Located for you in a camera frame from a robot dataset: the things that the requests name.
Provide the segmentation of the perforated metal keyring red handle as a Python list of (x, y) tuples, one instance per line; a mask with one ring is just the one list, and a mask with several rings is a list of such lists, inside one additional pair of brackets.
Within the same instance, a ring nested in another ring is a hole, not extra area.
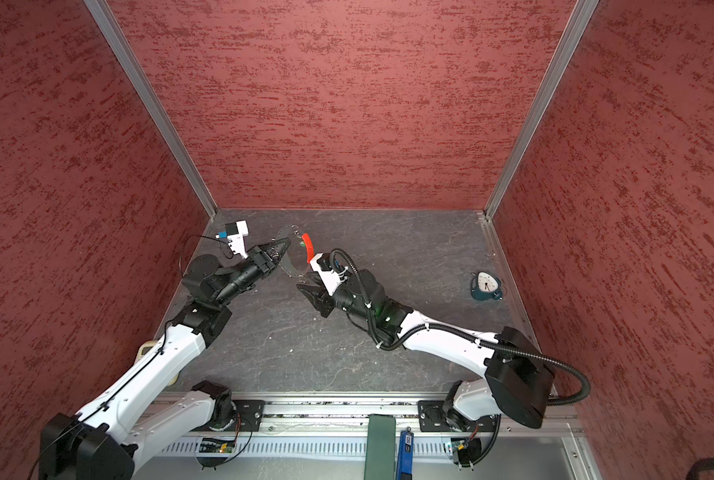
[[(309, 262), (315, 255), (311, 237), (295, 224), (287, 225), (278, 232), (278, 239), (284, 237), (291, 240), (291, 245), (280, 266), (289, 277), (296, 280), (303, 279), (309, 272)], [(306, 247), (300, 245), (301, 241), (306, 243)]]

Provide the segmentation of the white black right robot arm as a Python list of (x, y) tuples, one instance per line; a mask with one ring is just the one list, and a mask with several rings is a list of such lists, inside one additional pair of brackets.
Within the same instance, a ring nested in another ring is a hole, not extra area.
[(440, 357), (479, 376), (453, 385), (438, 415), (454, 431), (503, 415), (532, 429), (542, 427), (555, 369), (520, 331), (465, 330), (439, 322), (387, 296), (368, 270), (358, 275), (311, 272), (297, 289), (324, 318), (338, 310), (363, 321), (379, 347), (397, 345)]

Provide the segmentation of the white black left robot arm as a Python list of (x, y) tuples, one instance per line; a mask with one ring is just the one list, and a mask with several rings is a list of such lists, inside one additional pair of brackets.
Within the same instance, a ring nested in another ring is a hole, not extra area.
[(194, 258), (181, 282), (189, 301), (162, 337), (114, 384), (75, 414), (55, 415), (40, 435), (29, 475), (37, 479), (130, 479), (175, 440), (200, 426), (238, 427), (230, 389), (202, 381), (174, 406), (141, 419), (170, 381), (221, 334), (237, 296), (252, 290), (282, 263), (281, 238), (251, 247), (224, 266), (212, 254)]

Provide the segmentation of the dark green block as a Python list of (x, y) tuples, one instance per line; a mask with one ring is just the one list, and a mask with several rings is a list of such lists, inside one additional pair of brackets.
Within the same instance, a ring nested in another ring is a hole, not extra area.
[(369, 416), (365, 480), (393, 480), (395, 478), (396, 419), (393, 416)]

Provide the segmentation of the teal kitchen scale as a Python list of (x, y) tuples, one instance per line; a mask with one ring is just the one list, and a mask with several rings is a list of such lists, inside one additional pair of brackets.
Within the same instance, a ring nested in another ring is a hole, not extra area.
[(503, 299), (500, 280), (486, 271), (476, 272), (470, 284), (470, 294), (477, 301), (499, 301)]

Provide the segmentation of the left circuit board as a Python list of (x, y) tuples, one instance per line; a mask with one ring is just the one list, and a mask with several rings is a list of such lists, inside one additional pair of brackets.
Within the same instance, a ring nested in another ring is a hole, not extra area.
[(199, 454), (232, 454), (236, 447), (236, 440), (222, 438), (203, 438), (198, 447)]

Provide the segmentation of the circuit board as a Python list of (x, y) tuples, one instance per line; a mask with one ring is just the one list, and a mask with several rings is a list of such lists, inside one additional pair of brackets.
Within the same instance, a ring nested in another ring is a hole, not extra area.
[(203, 438), (198, 447), (199, 454), (232, 454), (236, 447), (236, 440), (222, 438)]
[(479, 438), (452, 438), (447, 444), (448, 453), (453, 463), (462, 468), (470, 468), (480, 457), (482, 441)]

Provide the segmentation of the blue device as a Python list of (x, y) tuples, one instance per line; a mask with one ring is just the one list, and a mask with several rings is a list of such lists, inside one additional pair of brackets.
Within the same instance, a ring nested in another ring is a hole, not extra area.
[(414, 433), (407, 427), (400, 434), (398, 442), (398, 457), (396, 462), (396, 479), (413, 479)]

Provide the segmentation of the right circuit board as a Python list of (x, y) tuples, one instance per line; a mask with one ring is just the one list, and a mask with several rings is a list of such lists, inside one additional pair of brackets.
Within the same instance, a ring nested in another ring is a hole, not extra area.
[(482, 441), (479, 438), (452, 438), (447, 444), (448, 453), (453, 463), (462, 468), (470, 468), (480, 457)]

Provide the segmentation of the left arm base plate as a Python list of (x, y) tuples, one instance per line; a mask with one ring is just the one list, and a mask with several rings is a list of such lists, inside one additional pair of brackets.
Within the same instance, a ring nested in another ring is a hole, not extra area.
[(263, 400), (217, 401), (207, 427), (216, 432), (257, 432), (265, 406)]

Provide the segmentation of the aluminium front rail frame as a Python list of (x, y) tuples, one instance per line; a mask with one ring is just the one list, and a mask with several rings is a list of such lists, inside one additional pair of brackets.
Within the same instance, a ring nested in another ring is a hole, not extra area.
[[(421, 400), (443, 400), (440, 394), (411, 395), (401, 393), (366, 393), (335, 396), (326, 394), (296, 395), (253, 393), (235, 400), (266, 402), (260, 429), (257, 432), (216, 432), (205, 426), (180, 433), (167, 444), (156, 448), (160, 456), (197, 458), (299, 457), (330, 456), (341, 460), (356, 460), (366, 455), (369, 416), (393, 416), (397, 434), (410, 427), (414, 433), (414, 459), (451, 462), (447, 444), (452, 438), (471, 436), (488, 440), (491, 436), (551, 439), (561, 441), (570, 470), (576, 479), (599, 479), (602, 474), (586, 439), (586, 433), (574, 407), (550, 406), (541, 428), (525, 427), (506, 416), (495, 418), (493, 432), (422, 432), (417, 403)], [(203, 438), (236, 440), (232, 454), (199, 454)]]

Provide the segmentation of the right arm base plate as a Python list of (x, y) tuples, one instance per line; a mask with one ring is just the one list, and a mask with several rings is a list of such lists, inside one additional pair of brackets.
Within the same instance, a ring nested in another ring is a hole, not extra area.
[(417, 403), (420, 429), (422, 432), (493, 432), (495, 418), (484, 416), (470, 420), (455, 410), (450, 402), (442, 400), (421, 400)]

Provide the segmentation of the left aluminium corner post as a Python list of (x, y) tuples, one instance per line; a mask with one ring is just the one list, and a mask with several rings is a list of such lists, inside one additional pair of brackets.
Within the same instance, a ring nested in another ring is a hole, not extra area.
[(83, 3), (112, 49), (193, 192), (198, 197), (207, 215), (213, 219), (218, 213), (219, 207), (136, 57), (132, 46), (126, 39), (109, 3), (102, 0), (84, 0)]

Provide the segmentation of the aluminium corner post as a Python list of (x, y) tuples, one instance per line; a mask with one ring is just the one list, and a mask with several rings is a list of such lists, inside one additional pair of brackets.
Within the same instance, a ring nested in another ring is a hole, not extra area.
[(578, 0), (575, 2), (574, 8), (571, 11), (568, 22), (540, 82), (536, 95), (531, 102), (525, 121), (516, 137), (494, 191), (484, 209), (484, 218), (486, 221), (492, 222), (495, 219), (507, 190), (551, 104), (557, 88), (598, 5), (598, 0)]
[(207, 215), (213, 219), (218, 213), (219, 207), (136, 57), (132, 46), (126, 39), (109, 3), (102, 0), (84, 0), (83, 3), (112, 49), (193, 192), (198, 197)]

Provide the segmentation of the right aluminium corner post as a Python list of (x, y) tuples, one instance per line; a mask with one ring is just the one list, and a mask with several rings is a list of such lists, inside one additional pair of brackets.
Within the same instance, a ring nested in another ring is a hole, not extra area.
[(598, 0), (578, 0), (575, 2), (574, 8), (571, 11), (568, 22), (540, 82), (536, 95), (531, 102), (525, 121), (516, 137), (494, 191), (484, 209), (484, 218), (486, 221), (492, 222), (495, 219), (507, 190), (551, 104), (557, 88), (598, 5)]

